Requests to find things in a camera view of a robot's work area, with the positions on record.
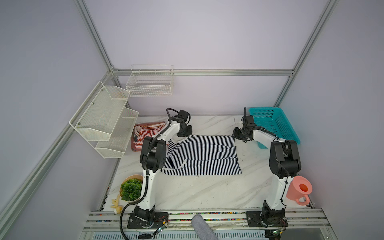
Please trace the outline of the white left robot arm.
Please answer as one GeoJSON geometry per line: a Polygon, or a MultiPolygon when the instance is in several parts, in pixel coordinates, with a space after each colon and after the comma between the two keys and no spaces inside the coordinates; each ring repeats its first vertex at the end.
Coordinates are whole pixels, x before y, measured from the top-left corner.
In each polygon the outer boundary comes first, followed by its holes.
{"type": "Polygon", "coordinates": [[[145,137],[140,155],[140,163],[143,168],[143,186],[138,200],[130,202],[127,206],[134,205],[133,213],[130,214],[127,228],[135,227],[149,228],[157,218],[166,220],[167,213],[155,212],[155,177],[163,168],[167,158],[167,143],[172,137],[188,137],[192,134],[193,127],[185,122],[171,121],[155,136],[145,137]]]}

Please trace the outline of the navy white striped tank top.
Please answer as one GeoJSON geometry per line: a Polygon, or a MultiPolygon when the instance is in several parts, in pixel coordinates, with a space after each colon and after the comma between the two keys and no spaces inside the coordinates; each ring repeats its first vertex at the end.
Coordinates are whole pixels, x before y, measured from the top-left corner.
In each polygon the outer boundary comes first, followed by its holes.
{"type": "Polygon", "coordinates": [[[170,176],[240,175],[235,138],[191,135],[181,141],[169,141],[162,172],[170,176]]]}

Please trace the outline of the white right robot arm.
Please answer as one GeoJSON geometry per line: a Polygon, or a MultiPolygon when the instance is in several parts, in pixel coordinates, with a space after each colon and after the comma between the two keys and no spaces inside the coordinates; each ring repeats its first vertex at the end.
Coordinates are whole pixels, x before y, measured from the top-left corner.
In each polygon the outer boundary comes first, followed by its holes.
{"type": "Polygon", "coordinates": [[[286,223],[285,211],[287,207],[285,199],[288,188],[294,177],[301,170],[297,143],[294,140],[279,138],[274,133],[259,127],[254,127],[250,130],[236,127],[233,131],[233,137],[245,143],[255,140],[264,146],[270,145],[269,168],[274,175],[271,191],[264,200],[258,217],[252,216],[251,212],[247,213],[249,223],[263,227],[284,226],[286,223]]]}

